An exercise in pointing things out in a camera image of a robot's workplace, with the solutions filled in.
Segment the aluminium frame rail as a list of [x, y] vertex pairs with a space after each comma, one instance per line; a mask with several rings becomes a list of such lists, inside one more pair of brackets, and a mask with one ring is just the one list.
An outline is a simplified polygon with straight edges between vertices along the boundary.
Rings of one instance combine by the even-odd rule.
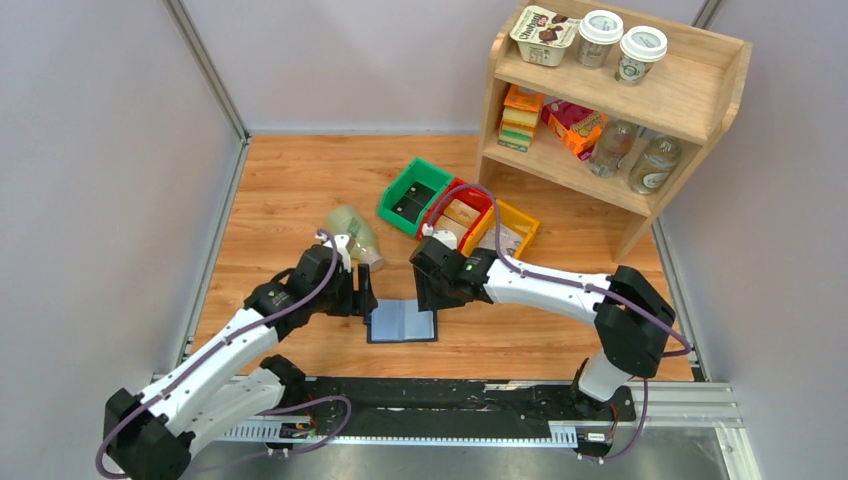
[[705, 451], [731, 479], [760, 472], [729, 386], [632, 382], [598, 403], [564, 382], [306, 378], [265, 370], [179, 413], [118, 393], [107, 454], [133, 479], [177, 479], [216, 440], [279, 452], [319, 445], [546, 448], [595, 464]]

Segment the tan cards in red bin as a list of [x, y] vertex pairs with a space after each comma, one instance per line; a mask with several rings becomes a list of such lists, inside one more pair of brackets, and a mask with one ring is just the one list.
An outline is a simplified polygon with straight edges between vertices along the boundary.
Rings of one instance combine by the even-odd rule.
[[480, 212], [466, 202], [453, 199], [433, 222], [435, 228], [448, 229], [454, 232], [461, 242], [471, 230]]

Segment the black cards in green bin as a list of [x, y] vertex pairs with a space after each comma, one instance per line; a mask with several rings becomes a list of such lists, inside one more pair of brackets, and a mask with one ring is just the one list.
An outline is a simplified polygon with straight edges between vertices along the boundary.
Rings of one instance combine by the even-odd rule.
[[406, 221], [417, 224], [420, 215], [434, 195], [435, 191], [430, 187], [414, 182], [393, 205], [392, 211]]

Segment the left clear glass bottle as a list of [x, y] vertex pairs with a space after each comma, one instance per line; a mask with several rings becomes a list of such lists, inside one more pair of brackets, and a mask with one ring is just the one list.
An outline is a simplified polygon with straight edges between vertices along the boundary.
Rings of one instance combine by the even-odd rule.
[[588, 160], [590, 172], [601, 178], [614, 176], [632, 149], [638, 129], [635, 123], [621, 119], [608, 122]]

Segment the right white lidded coffee cup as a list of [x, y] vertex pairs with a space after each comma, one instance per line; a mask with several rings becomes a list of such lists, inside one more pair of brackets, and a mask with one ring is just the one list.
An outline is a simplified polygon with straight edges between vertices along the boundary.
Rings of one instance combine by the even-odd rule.
[[625, 86], [637, 86], [666, 56], [668, 38], [655, 27], [634, 26], [623, 35], [619, 46], [621, 56], [614, 78]]

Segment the chobani yogurt cup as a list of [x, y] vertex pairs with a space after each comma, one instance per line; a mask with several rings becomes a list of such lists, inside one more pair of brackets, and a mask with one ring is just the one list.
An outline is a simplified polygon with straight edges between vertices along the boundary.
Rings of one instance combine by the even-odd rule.
[[510, 31], [523, 61], [557, 67], [578, 33], [581, 20], [530, 5], [519, 14]]

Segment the green liquid plastic bottle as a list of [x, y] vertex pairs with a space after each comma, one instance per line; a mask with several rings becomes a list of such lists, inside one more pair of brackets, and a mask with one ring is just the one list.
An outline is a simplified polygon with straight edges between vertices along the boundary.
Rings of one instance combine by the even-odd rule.
[[385, 260], [379, 251], [377, 237], [364, 217], [350, 205], [340, 206], [325, 218], [328, 230], [334, 234], [350, 237], [348, 250], [359, 263], [367, 264], [371, 271], [380, 270]]

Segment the white lidded coffee cup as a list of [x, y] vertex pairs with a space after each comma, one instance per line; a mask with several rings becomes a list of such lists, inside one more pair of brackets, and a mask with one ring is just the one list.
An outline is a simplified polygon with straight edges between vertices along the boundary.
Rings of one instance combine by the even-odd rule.
[[580, 42], [577, 63], [588, 69], [601, 68], [624, 34], [624, 21], [609, 10], [588, 12], [578, 25]]
[[634, 26], [623, 35], [619, 46], [621, 56], [614, 78], [625, 86], [637, 86], [666, 56], [668, 38], [655, 27]]

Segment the silver cards in yellow bin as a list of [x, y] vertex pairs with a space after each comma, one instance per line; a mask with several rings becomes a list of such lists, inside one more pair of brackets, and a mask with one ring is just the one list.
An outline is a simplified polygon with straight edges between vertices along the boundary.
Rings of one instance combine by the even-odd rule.
[[[520, 233], [510, 229], [509, 227], [503, 224], [500, 224], [499, 228], [500, 230], [497, 240], [500, 242], [500, 250], [505, 255], [517, 258], [519, 255], [519, 250], [521, 249], [522, 244], [524, 242], [524, 237]], [[490, 228], [480, 240], [479, 247], [494, 250], [497, 241], [495, 239], [495, 233], [495, 228]]]

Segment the yellow plastic bin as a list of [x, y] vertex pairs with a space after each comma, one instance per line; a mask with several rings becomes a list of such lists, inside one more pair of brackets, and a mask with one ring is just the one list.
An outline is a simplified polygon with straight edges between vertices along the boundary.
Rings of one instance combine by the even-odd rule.
[[[509, 227], [524, 237], [524, 242], [519, 250], [519, 255], [515, 258], [518, 259], [535, 238], [539, 227], [539, 221], [504, 201], [498, 200], [497, 204], [501, 215], [500, 224]], [[495, 219], [494, 208], [491, 207], [482, 216], [479, 224], [473, 228], [463, 246], [460, 247], [461, 252], [465, 256], [469, 256], [475, 248], [481, 248], [479, 247], [480, 240], [490, 228], [495, 228]]]

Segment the left white lidded coffee cup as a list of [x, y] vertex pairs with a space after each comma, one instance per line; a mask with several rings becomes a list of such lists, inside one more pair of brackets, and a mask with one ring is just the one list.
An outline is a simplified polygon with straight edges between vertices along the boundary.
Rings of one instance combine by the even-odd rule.
[[578, 25], [580, 42], [577, 63], [588, 69], [601, 68], [624, 34], [624, 21], [609, 10], [588, 12]]

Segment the right clear glass bottle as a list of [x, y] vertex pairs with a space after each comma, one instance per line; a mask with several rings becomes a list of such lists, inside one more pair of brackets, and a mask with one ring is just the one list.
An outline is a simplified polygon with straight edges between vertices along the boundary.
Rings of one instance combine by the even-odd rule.
[[679, 163], [682, 142], [670, 135], [657, 135], [640, 153], [628, 176], [629, 188], [641, 195], [659, 190]]

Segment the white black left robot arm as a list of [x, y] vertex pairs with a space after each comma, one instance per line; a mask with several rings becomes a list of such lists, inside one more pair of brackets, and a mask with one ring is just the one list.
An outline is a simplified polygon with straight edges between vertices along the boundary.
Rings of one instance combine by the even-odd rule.
[[105, 404], [95, 468], [106, 479], [177, 479], [193, 457], [223, 432], [257, 414], [290, 415], [306, 399], [295, 368], [268, 358], [247, 378], [232, 377], [315, 314], [368, 317], [378, 302], [371, 268], [354, 265], [347, 236], [322, 237], [298, 264], [258, 285], [231, 320], [187, 360], [131, 393]]

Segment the stack of sponges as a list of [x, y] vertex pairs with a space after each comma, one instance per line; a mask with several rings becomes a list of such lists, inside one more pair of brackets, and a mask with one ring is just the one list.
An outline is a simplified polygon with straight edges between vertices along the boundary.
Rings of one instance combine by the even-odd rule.
[[503, 101], [498, 144], [527, 152], [536, 135], [545, 95], [511, 84]]

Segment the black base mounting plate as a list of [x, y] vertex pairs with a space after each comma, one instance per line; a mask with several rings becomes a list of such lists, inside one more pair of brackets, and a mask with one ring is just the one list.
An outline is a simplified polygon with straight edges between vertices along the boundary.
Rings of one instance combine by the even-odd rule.
[[282, 404], [294, 406], [321, 397], [309, 408], [317, 431], [373, 438], [541, 440], [555, 421], [637, 419], [629, 388], [621, 387], [607, 407], [574, 404], [568, 383], [317, 377], [296, 381]]

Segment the wooden shelf unit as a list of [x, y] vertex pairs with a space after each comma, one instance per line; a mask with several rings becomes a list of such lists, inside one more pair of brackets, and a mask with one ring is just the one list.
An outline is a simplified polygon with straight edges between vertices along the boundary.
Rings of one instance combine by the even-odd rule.
[[[568, 52], [557, 67], [522, 61], [510, 32], [527, 5], [521, 1], [514, 8], [488, 55], [476, 180], [487, 183], [496, 166], [503, 164], [628, 211], [628, 222], [613, 254], [614, 261], [621, 263], [731, 127], [739, 111], [753, 46], [727, 35], [614, 7], [626, 26], [656, 27], [670, 41], [668, 55], [647, 79], [628, 87], [614, 79], [617, 51], [597, 70], [577, 65], [574, 52]], [[497, 129], [512, 84], [671, 135], [683, 144], [681, 162], [658, 192], [640, 195], [629, 188], [625, 174], [608, 179], [592, 175], [547, 129], [538, 132], [526, 152], [502, 146]]]

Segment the orange pink snack box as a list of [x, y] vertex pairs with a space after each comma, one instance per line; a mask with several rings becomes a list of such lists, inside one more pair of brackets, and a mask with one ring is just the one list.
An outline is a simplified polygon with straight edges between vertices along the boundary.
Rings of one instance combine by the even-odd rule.
[[588, 160], [609, 117], [599, 111], [555, 100], [546, 104], [541, 121], [579, 160]]

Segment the green plastic bin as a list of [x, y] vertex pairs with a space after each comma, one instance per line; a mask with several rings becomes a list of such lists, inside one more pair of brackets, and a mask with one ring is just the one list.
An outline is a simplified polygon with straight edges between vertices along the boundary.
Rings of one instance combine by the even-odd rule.
[[424, 214], [454, 180], [454, 176], [416, 157], [383, 192], [377, 215], [410, 236], [416, 236]]

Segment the red plastic bin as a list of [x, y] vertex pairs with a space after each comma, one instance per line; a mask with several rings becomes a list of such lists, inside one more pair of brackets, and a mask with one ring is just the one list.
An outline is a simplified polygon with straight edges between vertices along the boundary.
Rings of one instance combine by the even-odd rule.
[[473, 228], [479, 224], [482, 216], [492, 205], [489, 197], [479, 189], [468, 188], [454, 193], [440, 209], [436, 209], [436, 206], [447, 192], [463, 184], [465, 184], [464, 180], [454, 177], [444, 191], [437, 196], [433, 205], [426, 210], [420, 222], [418, 232], [416, 233], [417, 239], [422, 238], [423, 225], [428, 224], [434, 229], [447, 229], [453, 232], [457, 237], [458, 246], [463, 246]]

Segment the blue leather card holder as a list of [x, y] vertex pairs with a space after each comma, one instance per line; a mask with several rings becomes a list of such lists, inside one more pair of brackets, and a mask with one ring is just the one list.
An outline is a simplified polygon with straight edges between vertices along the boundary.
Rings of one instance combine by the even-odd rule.
[[420, 311], [414, 299], [379, 299], [365, 318], [369, 344], [427, 343], [438, 340], [437, 314]]

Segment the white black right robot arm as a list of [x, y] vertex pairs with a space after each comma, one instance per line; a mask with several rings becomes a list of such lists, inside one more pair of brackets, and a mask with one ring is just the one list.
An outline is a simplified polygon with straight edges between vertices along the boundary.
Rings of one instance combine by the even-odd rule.
[[475, 301], [522, 305], [593, 328], [601, 349], [582, 364], [570, 392], [572, 408], [583, 418], [598, 417], [632, 378], [654, 377], [676, 334], [671, 305], [631, 267], [619, 266], [611, 275], [574, 273], [488, 248], [464, 255], [434, 237], [419, 243], [410, 263], [422, 310]]

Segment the clear glass bottle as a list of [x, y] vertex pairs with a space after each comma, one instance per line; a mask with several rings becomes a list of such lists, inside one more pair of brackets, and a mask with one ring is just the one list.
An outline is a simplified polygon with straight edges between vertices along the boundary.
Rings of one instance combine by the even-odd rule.
[[629, 188], [641, 195], [659, 190], [679, 163], [682, 142], [670, 135], [657, 135], [640, 153], [628, 176]]
[[588, 160], [590, 172], [601, 178], [614, 176], [632, 149], [638, 129], [635, 123], [621, 119], [608, 122]]

